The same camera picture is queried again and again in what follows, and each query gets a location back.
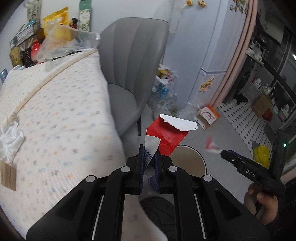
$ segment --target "cardboard label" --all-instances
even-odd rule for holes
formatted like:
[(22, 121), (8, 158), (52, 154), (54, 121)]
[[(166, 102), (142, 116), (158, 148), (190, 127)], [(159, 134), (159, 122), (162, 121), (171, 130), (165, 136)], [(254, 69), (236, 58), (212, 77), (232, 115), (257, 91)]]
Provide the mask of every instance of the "cardboard label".
[(16, 191), (17, 170), (5, 162), (1, 162), (1, 184)]
[(204, 129), (206, 130), (211, 124), (213, 124), (220, 115), (209, 105), (201, 109), (201, 113), (198, 114), (195, 121)]

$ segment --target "white paper piece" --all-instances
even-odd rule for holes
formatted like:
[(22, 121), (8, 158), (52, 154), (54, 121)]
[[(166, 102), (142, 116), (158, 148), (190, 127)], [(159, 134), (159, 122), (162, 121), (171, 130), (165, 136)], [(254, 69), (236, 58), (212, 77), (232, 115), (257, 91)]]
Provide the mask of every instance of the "white paper piece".
[(24, 132), (17, 127), (18, 123), (13, 121), (0, 128), (0, 161), (10, 165), (25, 139)]
[(222, 149), (220, 149), (220, 147), (218, 147), (213, 140), (213, 137), (209, 137), (207, 139), (207, 143), (206, 143), (206, 147), (205, 147), (205, 151), (212, 153), (212, 154), (221, 154)]
[(183, 120), (164, 114), (160, 114), (160, 117), (163, 119), (164, 122), (168, 122), (170, 125), (172, 125), (180, 131), (197, 130), (197, 124), (194, 121)]
[(169, 79), (161, 79), (158, 76), (156, 76), (156, 79), (162, 84), (162, 85), (167, 85)]
[(154, 156), (159, 146), (160, 139), (154, 136), (145, 137), (145, 158), (144, 158), (144, 173), (146, 172), (147, 166), (149, 165), (152, 157)]

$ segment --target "fridge magnet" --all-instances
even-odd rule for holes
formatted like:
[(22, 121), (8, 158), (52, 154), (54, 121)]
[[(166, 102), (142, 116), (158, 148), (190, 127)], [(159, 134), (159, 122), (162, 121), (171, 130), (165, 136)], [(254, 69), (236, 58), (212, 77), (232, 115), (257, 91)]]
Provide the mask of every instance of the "fridge magnet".
[(183, 6), (183, 8), (185, 8), (186, 6), (192, 6), (193, 2), (191, 0), (186, 1), (185, 5)]
[(242, 6), (239, 7), (241, 13), (244, 13), (244, 8)]
[(243, 6), (246, 5), (246, 0), (239, 0), (239, 1), (240, 1), (240, 3), (241, 3)]
[(249, 10), (249, 4), (246, 3), (246, 8), (244, 9), (244, 13), (247, 15)]
[(213, 81), (213, 80), (214, 80), (214, 77), (208, 79), (207, 82), (202, 83), (202, 85), (201, 85), (199, 91), (202, 91), (203, 93), (206, 92), (206, 91), (207, 91), (207, 87), (208, 87), (208, 88), (211, 88), (211, 87), (212, 87), (212, 84), (213, 84), (212, 81)]
[(206, 4), (205, 4), (204, 1), (198, 1), (197, 3), (198, 3), (198, 5), (200, 5), (200, 6), (202, 6), (202, 7), (205, 7), (205, 6), (206, 6)]

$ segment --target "torn white paper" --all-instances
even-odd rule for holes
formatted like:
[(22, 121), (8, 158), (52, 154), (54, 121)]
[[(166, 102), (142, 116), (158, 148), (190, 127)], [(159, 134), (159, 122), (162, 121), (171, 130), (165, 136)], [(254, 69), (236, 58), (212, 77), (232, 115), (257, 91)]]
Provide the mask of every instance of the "torn white paper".
[(168, 122), (173, 127), (177, 128), (180, 131), (192, 131), (197, 130), (197, 124), (194, 121), (183, 120), (173, 116), (160, 114), (160, 117), (164, 122)]
[(146, 172), (147, 166), (149, 165), (152, 157), (154, 156), (159, 146), (160, 139), (154, 136), (145, 137), (145, 158), (144, 158), (144, 173)]

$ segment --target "red ball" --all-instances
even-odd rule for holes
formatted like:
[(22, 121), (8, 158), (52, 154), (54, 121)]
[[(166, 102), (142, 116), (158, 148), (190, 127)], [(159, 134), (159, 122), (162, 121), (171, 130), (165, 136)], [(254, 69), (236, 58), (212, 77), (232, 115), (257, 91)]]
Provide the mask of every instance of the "red ball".
[(35, 43), (33, 43), (32, 45), (32, 49), (31, 49), (31, 59), (33, 62), (35, 62), (37, 53), (39, 51), (39, 48), (41, 47), (41, 44), (39, 44), (37, 41)]

